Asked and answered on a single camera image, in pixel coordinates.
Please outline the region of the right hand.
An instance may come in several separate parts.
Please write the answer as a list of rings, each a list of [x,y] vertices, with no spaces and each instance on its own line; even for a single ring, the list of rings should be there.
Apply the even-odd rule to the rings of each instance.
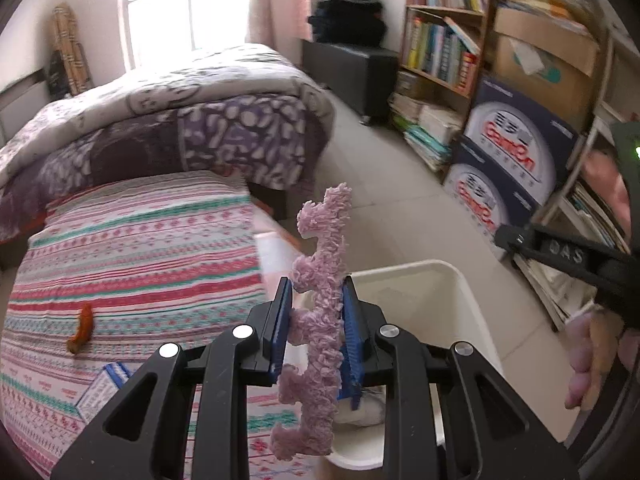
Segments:
[[[598,150],[591,151],[582,166],[582,177],[611,208],[624,229],[626,239],[630,240],[629,196],[615,160]],[[591,309],[575,316],[565,331],[570,342],[568,356],[573,370],[564,401],[568,410],[580,408],[589,411],[594,407],[615,360],[620,360],[632,377],[639,376],[638,370],[634,369],[639,351],[639,332],[623,328],[617,314]]]

